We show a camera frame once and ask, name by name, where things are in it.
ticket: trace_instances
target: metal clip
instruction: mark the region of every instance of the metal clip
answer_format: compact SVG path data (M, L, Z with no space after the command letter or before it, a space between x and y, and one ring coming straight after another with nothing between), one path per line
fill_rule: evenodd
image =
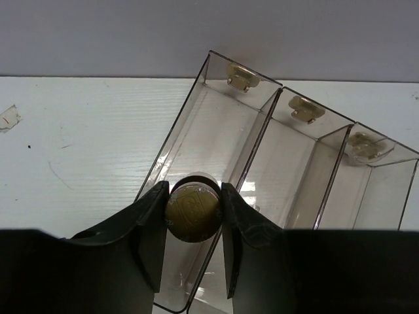
M227 66L227 75L227 84L244 93L247 93L251 87L256 87L261 81L256 74L234 63Z
M357 132L348 138L348 145L352 146L352 154L361 158L358 158L359 162L366 160L370 162L377 158L383 158L387 156L392 150L384 152L387 149L387 145L383 140L375 140L367 134Z
M326 110L305 98L295 96L288 105L294 109L291 116L298 121L311 124L326 113Z

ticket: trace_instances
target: gold coin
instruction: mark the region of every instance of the gold coin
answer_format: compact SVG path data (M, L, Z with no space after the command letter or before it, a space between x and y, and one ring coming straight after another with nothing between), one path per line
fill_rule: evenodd
M199 182L185 183L172 192L166 206L169 231L185 242L197 243L212 237L223 214L217 193Z

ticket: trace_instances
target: plastic compartment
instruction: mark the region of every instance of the plastic compartment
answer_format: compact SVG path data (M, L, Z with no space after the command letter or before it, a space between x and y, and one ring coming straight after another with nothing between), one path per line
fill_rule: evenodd
M307 124L292 117L290 102L303 98L324 110ZM313 228L353 124L293 90L284 88L240 191L282 228Z
M356 124L351 129L319 227L400 229L418 158L414 150Z
M247 92L229 86L230 64L240 67L245 75L250 73L258 85L252 83ZM240 80L232 84L242 87ZM138 196L160 180L173 186L196 171L210 174L219 183L238 186L281 87L274 80L210 52ZM168 232L156 305L174 312L186 309L198 289L202 266L217 236L190 244Z

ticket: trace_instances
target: dark plastic part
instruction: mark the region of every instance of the dark plastic part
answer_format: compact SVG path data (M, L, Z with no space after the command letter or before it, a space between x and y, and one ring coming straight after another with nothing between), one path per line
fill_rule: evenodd
M0 313L149 314L160 288L169 184L75 235L0 231Z
M419 313L419 233L282 230L222 185L235 314Z

